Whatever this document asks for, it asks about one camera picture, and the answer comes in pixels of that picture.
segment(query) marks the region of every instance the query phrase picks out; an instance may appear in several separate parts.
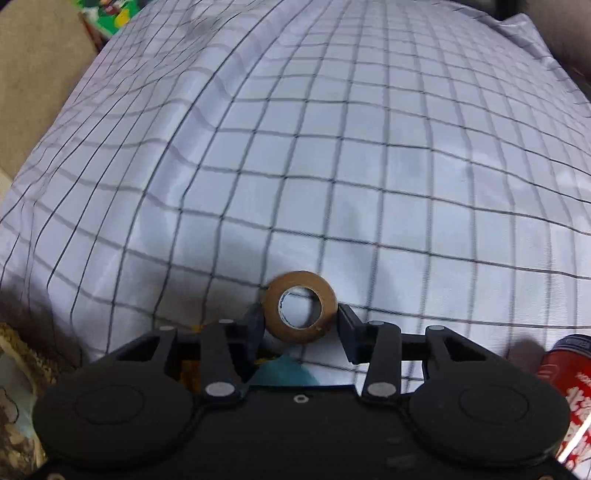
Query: red and white can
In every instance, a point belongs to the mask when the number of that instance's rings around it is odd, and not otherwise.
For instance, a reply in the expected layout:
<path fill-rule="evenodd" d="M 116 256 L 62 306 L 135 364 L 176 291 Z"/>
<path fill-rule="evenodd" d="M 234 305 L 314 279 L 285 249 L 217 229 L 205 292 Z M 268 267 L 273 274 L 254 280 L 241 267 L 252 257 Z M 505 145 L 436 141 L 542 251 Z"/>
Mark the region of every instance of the red and white can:
<path fill-rule="evenodd" d="M 569 403 L 569 431 L 557 457 L 573 470 L 591 458 L 591 336 L 559 340 L 542 360 L 538 377 L 558 388 Z"/>

